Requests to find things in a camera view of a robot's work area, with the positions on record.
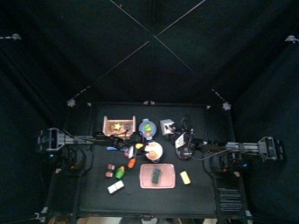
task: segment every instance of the black fabric wall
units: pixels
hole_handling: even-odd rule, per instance
[[[61,127],[67,102],[28,50],[0,41],[0,222],[28,220],[44,206],[48,169],[35,153],[39,130]]]
[[[267,223],[299,223],[299,45],[290,44],[234,107],[238,140],[284,141],[286,161],[255,161],[247,174],[254,214]]]

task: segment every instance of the toy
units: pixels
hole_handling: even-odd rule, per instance
[[[183,183],[184,183],[186,185],[188,185],[188,184],[191,183],[191,179],[190,179],[190,176],[188,176],[188,174],[187,174],[187,171],[183,171],[183,172],[180,173],[180,175],[182,175],[182,181],[183,181]]]
[[[108,192],[109,193],[113,193],[116,192],[120,188],[124,187],[124,183],[121,180],[119,180],[112,186],[109,186],[107,189],[108,189]]]
[[[161,173],[161,170],[157,168],[153,168],[152,183],[156,185],[159,183],[160,173]]]
[[[117,169],[116,169],[116,178],[121,179],[125,176],[125,167],[121,165]]]
[[[107,165],[107,174],[105,174],[107,178],[112,178],[113,177],[115,168],[116,167],[112,164]]]

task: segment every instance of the black tent enclosure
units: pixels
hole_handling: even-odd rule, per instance
[[[295,0],[3,1],[0,222],[298,223],[298,10]]]

